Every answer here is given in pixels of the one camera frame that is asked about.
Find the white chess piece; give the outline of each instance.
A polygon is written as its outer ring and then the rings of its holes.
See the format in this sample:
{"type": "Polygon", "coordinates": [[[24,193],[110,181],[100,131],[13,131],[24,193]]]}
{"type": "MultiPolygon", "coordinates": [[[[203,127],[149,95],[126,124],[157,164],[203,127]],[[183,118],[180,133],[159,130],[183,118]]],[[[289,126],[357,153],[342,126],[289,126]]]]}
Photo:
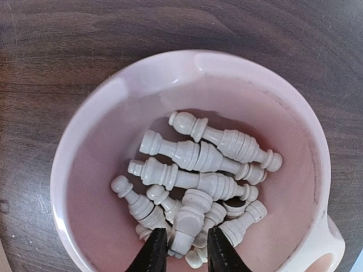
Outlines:
{"type": "Polygon", "coordinates": [[[239,218],[244,214],[246,207],[250,204],[248,201],[242,201],[240,199],[232,198],[227,201],[223,201],[222,205],[227,210],[226,219],[232,220],[239,218]]]}
{"type": "Polygon", "coordinates": [[[142,194],[132,190],[133,184],[127,177],[118,176],[111,183],[112,190],[117,193],[119,198],[125,198],[129,203],[130,214],[145,228],[151,230],[155,228],[165,228],[167,233],[171,228],[165,221],[163,209],[155,206],[151,200],[142,194]]]}
{"type": "Polygon", "coordinates": [[[149,228],[145,228],[141,226],[140,224],[137,224],[135,227],[135,232],[139,236],[140,240],[144,240],[145,242],[148,240],[150,234],[152,233],[152,230],[149,228]]]}
{"type": "Polygon", "coordinates": [[[204,216],[203,229],[195,237],[193,246],[196,248],[206,247],[206,242],[208,239],[208,230],[222,223],[226,214],[227,211],[222,205],[218,204],[217,202],[213,202],[212,206],[210,207],[210,210],[204,216]]]}
{"type": "Polygon", "coordinates": [[[206,246],[204,248],[194,248],[185,255],[185,260],[191,268],[197,269],[208,262],[208,253],[206,246]]]}
{"type": "Polygon", "coordinates": [[[242,242],[247,228],[257,223],[267,215],[266,207],[258,200],[250,203],[246,212],[238,219],[223,222],[219,228],[223,231],[233,247],[242,242]]]}
{"type": "Polygon", "coordinates": [[[198,172],[225,171],[234,174],[236,180],[247,180],[256,185],[266,178],[266,172],[261,167],[239,163],[228,159],[220,153],[214,145],[206,142],[192,141],[170,142],[152,130],[148,130],[143,136],[139,151],[144,154],[162,154],[168,156],[181,169],[198,172]]]}
{"type": "Polygon", "coordinates": [[[177,257],[188,253],[194,238],[203,228],[204,214],[213,203],[209,194],[196,189],[187,190],[181,201],[184,206],[174,217],[175,232],[168,250],[169,255],[177,257]]]}
{"type": "Polygon", "coordinates": [[[267,152],[260,149],[254,137],[237,130],[217,130],[207,124],[207,118],[198,119],[188,112],[174,112],[169,118],[169,125],[177,132],[190,135],[196,142],[206,139],[230,159],[241,163],[259,162],[270,172],[280,169],[282,156],[270,149],[267,152]]]}
{"type": "Polygon", "coordinates": [[[164,208],[165,218],[173,223],[175,214],[183,207],[183,204],[169,197],[169,191],[161,185],[154,184],[146,191],[146,196],[154,201],[155,205],[161,205],[164,208]]]}
{"type": "Polygon", "coordinates": [[[167,165],[150,157],[147,161],[131,160],[128,172],[139,176],[145,185],[164,185],[170,191],[173,187],[198,189],[208,193],[213,201],[241,197],[253,201],[257,198],[258,189],[244,184],[239,186],[232,177],[220,173],[189,173],[178,170],[176,164],[167,165]]]}

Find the cup handle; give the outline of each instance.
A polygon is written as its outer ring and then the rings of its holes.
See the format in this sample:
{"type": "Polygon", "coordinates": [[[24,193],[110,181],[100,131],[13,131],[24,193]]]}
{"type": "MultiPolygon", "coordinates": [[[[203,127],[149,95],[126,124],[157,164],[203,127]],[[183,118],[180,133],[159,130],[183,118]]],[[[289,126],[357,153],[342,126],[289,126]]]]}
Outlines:
{"type": "Polygon", "coordinates": [[[344,251],[345,242],[340,231],[325,214],[276,272],[333,272],[344,251]]]}

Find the pink cup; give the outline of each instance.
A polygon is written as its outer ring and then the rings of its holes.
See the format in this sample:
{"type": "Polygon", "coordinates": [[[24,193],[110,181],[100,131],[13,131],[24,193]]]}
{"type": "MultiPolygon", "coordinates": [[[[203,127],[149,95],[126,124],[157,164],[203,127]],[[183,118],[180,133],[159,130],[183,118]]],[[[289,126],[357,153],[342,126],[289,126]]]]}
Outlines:
{"type": "MultiPolygon", "coordinates": [[[[128,161],[139,157],[148,128],[167,139],[183,139],[167,122],[175,110],[208,117],[217,129],[249,133],[284,158],[282,168],[259,186],[268,216],[236,247],[250,269],[334,271],[345,243],[327,215],[330,157],[313,110],[268,69],[199,50],[163,53],[130,65],[101,84],[70,121],[54,158],[50,194],[58,234],[78,267],[124,271],[142,247],[137,222],[110,182],[127,175],[128,161]]],[[[127,176],[137,192],[145,192],[138,178],[127,176]]],[[[194,271],[184,259],[168,258],[167,267],[194,271]]]]}

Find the white plastic piece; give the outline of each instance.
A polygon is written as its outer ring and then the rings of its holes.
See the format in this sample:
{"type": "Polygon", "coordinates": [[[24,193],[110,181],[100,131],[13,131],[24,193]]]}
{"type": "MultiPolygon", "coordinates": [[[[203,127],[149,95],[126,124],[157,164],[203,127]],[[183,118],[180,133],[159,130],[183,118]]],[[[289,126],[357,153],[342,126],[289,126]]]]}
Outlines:
{"type": "Polygon", "coordinates": [[[207,248],[194,248],[185,255],[185,260],[191,268],[198,269],[208,262],[207,248]]]}
{"type": "Polygon", "coordinates": [[[227,210],[226,219],[232,220],[239,218],[244,214],[246,207],[250,204],[248,201],[242,201],[240,199],[232,198],[227,201],[223,201],[222,205],[227,210]]]}
{"type": "Polygon", "coordinates": [[[165,228],[167,233],[171,228],[165,221],[162,208],[155,206],[151,200],[142,194],[132,190],[133,184],[127,177],[118,176],[111,183],[112,190],[117,193],[119,198],[125,198],[129,203],[130,214],[145,228],[151,230],[155,228],[165,228]]]}
{"type": "Polygon", "coordinates": [[[148,130],[143,136],[139,151],[149,155],[168,156],[181,169],[188,171],[229,172],[234,174],[236,180],[247,180],[252,185],[256,185],[266,178],[265,170],[258,165],[242,164],[226,158],[210,143],[202,141],[199,145],[192,141],[170,142],[152,130],[148,130]]]}
{"type": "Polygon", "coordinates": [[[181,200],[183,207],[174,217],[175,231],[169,247],[169,254],[185,255],[190,250],[194,238],[202,230],[204,214],[213,203],[209,194],[196,189],[189,189],[181,200]]]}
{"type": "Polygon", "coordinates": [[[145,185],[164,185],[170,191],[173,187],[198,189],[208,193],[213,201],[241,197],[253,201],[258,196],[258,189],[249,184],[239,186],[232,177],[220,173],[189,173],[178,170],[176,164],[167,165],[150,157],[147,161],[131,160],[128,172],[139,176],[145,185]]]}
{"type": "Polygon", "coordinates": [[[226,235],[233,247],[243,240],[247,228],[253,223],[260,222],[267,215],[266,207],[258,200],[250,203],[246,212],[238,219],[223,222],[219,228],[226,235]]]}
{"type": "Polygon", "coordinates": [[[164,208],[166,220],[173,223],[175,214],[183,207],[183,204],[179,200],[169,197],[169,191],[157,184],[149,187],[146,195],[150,200],[154,201],[155,205],[161,205],[164,208]]]}
{"type": "Polygon", "coordinates": [[[199,232],[195,237],[193,246],[196,248],[206,247],[208,230],[222,223],[226,214],[227,211],[222,205],[218,204],[217,202],[213,202],[210,210],[205,214],[203,228],[201,232],[199,232]]]}
{"type": "Polygon", "coordinates": [[[270,149],[267,152],[260,149],[254,137],[237,130],[217,130],[207,124],[207,118],[198,119],[188,112],[174,112],[169,118],[169,125],[177,132],[190,135],[196,142],[206,139],[230,159],[241,163],[259,162],[270,172],[280,169],[282,156],[270,149]]]}
{"type": "Polygon", "coordinates": [[[149,228],[145,228],[141,226],[140,224],[137,224],[135,227],[135,231],[137,235],[139,236],[140,240],[144,240],[145,242],[148,240],[152,230],[149,228]]]}

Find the table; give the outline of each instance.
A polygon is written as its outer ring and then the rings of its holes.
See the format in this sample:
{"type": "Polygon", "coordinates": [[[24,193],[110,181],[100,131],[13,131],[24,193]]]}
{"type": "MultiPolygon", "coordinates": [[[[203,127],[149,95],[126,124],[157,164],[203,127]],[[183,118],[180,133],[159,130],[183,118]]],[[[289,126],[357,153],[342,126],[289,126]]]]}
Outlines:
{"type": "Polygon", "coordinates": [[[56,234],[49,175],[87,95],[141,58],[211,49],[275,71],[315,110],[348,272],[363,246],[362,47],[358,0],[2,0],[0,237],[13,271],[79,271],[56,234]]]}

